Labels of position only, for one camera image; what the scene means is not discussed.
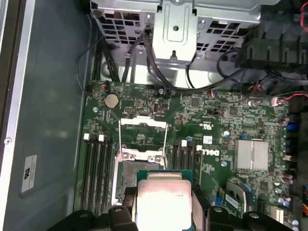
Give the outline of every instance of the side panel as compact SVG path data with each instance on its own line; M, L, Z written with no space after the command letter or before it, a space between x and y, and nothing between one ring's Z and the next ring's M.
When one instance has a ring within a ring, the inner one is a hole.
M32 15L33 23L28 49L21 41L20 51L25 53L19 55L24 60L17 63L7 132L12 142L4 151L3 165L13 157L12 169L7 166L5 172L8 176L11 171L5 231L46 230L72 212L83 105L75 62L90 37L90 22L78 12L74 0L26 3L33 9L27 11L26 6L24 27L31 28ZM83 76L86 58L80 63ZM21 99L18 90L22 90ZM26 177L31 180L22 187Z

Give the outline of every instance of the white label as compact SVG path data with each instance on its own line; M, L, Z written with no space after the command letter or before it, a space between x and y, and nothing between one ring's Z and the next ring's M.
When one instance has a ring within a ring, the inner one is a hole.
M25 169L23 174L23 184L21 187L22 193L33 188L36 165L37 155L31 155L26 157Z
M212 130L212 127L214 125L212 124L199 124L201 127L203 127L204 130Z
M213 137L212 136L203 136L203 144L212 144Z
M219 150L205 150L206 155L214 155L214 156L219 156Z
M228 201L236 209L239 208L239 203L227 194L226 194L226 201Z

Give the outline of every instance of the motherboard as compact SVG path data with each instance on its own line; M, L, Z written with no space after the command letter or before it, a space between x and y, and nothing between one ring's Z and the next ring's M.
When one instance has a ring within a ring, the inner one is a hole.
M137 170L190 169L212 204L238 217L257 210L285 223L291 216L287 103L106 81L93 81L90 90L75 210L99 215L120 205Z

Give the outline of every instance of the label sticker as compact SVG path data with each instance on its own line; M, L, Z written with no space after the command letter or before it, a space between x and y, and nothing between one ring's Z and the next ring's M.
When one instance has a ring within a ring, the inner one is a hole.
M226 201L228 201L234 208L236 209L239 208L239 203L227 194L226 194Z
M26 157L25 169L23 175L23 184L21 187L22 193L33 188L36 165L37 165L37 155L31 155Z
M213 137L212 136L203 136L203 144L212 144Z

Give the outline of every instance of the chipset heatsink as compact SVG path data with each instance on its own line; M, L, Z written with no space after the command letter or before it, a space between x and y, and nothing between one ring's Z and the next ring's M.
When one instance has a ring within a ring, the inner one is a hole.
M269 143L264 141L235 141L234 169L267 171Z

